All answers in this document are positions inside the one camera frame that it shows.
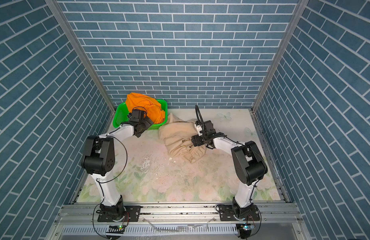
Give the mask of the orange shorts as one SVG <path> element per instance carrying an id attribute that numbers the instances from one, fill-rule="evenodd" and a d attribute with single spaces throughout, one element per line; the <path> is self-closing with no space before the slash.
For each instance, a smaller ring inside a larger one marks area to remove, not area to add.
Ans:
<path id="1" fill-rule="evenodd" d="M 148 116 L 149 110 L 150 114 L 152 115 L 152 119 L 159 118 L 161 116 L 160 103 L 158 103 L 156 99 L 148 97 L 146 95 L 130 93 L 127 95 L 126 104 L 130 112 L 132 112 L 133 109 L 144 110 L 147 112 Z"/>

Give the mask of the green plastic basket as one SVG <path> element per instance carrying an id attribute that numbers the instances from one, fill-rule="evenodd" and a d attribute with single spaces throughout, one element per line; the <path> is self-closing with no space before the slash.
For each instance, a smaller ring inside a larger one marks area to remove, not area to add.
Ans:
<path id="1" fill-rule="evenodd" d="M 158 103 L 161 105 L 161 116 L 159 118 L 152 119 L 150 111 L 148 110 L 148 117 L 154 122 L 154 124 L 149 128 L 149 130 L 158 130 L 161 126 L 163 126 L 167 122 L 168 117 L 168 103 L 165 100 L 157 100 Z M 113 118 L 113 127 L 118 128 L 121 123 L 128 122 L 130 111 L 126 103 L 120 104 L 117 109 L 115 116 Z"/>

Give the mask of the beige shorts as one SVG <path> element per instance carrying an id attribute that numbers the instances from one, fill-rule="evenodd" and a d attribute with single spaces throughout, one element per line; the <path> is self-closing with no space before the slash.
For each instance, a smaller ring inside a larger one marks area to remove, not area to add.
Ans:
<path id="1" fill-rule="evenodd" d="M 159 128 L 159 136 L 170 157 L 194 163 L 205 155 L 204 145 L 195 147 L 192 143 L 192 137 L 198 134 L 195 122 L 195 119 L 184 121 L 172 113 L 168 115 L 167 123 Z"/>

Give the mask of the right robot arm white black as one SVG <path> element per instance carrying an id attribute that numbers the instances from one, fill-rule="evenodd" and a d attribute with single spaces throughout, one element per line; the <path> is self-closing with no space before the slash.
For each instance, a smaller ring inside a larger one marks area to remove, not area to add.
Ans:
<path id="1" fill-rule="evenodd" d="M 209 149 L 222 150 L 231 155 L 236 175 L 241 182 L 233 198 L 233 213 L 237 219 L 246 218 L 251 211 L 256 211 L 253 203 L 255 188 L 268 172 L 258 146 L 253 141 L 241 143 L 231 140 L 227 135 L 216 132 L 211 121 L 197 120 L 195 128 L 197 133 L 192 136 L 195 147 L 205 145 Z"/>

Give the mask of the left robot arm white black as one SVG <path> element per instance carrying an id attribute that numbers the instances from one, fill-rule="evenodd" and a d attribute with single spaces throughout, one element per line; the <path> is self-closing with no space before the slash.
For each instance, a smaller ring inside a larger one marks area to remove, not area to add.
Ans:
<path id="1" fill-rule="evenodd" d="M 126 209 L 122 195 L 119 194 L 113 175 L 116 164 L 115 143 L 135 136 L 139 138 L 154 122 L 143 107 L 137 107 L 128 114 L 129 120 L 120 124 L 115 130 L 99 136 L 89 136 L 85 140 L 81 167 L 91 175 L 101 194 L 100 210 L 111 216 L 114 221 L 124 217 Z"/>

